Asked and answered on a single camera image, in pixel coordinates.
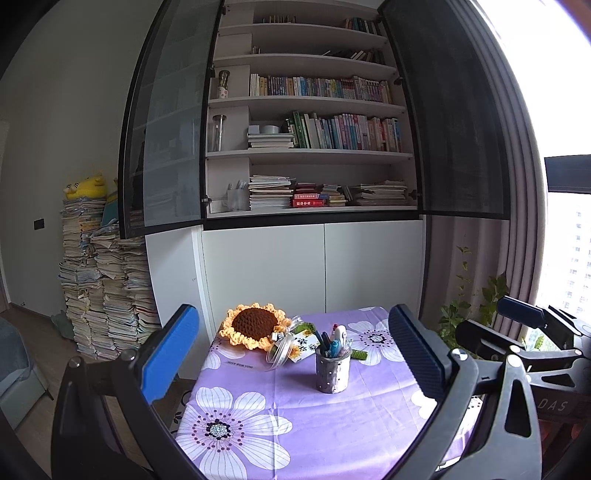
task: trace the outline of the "cabinet door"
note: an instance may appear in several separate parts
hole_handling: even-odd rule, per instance
[[[423,221],[328,223],[324,243],[327,312],[405,303],[418,315]]]
[[[228,309],[272,303],[287,316],[324,312],[324,226],[203,232],[214,330]]]
[[[379,11],[414,127],[422,212],[509,218],[504,93],[493,91],[470,37],[488,26],[467,0],[387,0]],[[460,19],[460,11],[469,13]],[[487,42],[503,61],[492,35]],[[510,72],[506,61],[494,75],[503,69]]]
[[[164,0],[140,52],[119,151],[121,235],[201,222],[210,65],[220,0]]]

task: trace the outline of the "white cabinet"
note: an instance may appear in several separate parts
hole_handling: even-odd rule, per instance
[[[326,311],[405,303],[418,314],[423,287],[423,221],[324,226]]]
[[[216,329],[241,303],[272,303],[288,316],[324,311],[324,225],[204,231],[202,238]]]

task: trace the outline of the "plush toy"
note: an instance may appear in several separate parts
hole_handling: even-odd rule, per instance
[[[75,200],[82,197],[90,199],[104,198],[107,196],[107,185],[105,179],[101,174],[95,175],[94,177],[88,177],[82,181],[78,181],[75,184],[69,184],[65,189],[64,193],[68,200]]]

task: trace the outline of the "purple tablecloth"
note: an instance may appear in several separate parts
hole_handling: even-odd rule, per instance
[[[382,479],[434,410],[388,332],[381,307],[302,316],[318,330],[345,325],[353,348],[349,386],[315,388],[310,356],[268,371],[265,353],[217,338],[184,412],[177,442],[209,479]],[[475,422],[469,409],[446,459]]]

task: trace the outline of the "cup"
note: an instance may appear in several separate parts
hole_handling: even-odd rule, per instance
[[[322,393],[339,393],[349,385],[351,348],[344,355],[326,358],[316,349],[316,388]]]
[[[248,189],[228,190],[228,211],[244,212],[250,210],[250,192]]]
[[[210,152],[221,152],[222,151],[222,136],[223,128],[226,123],[226,115],[214,115],[212,123],[209,125],[210,137],[209,137],[209,151]]]

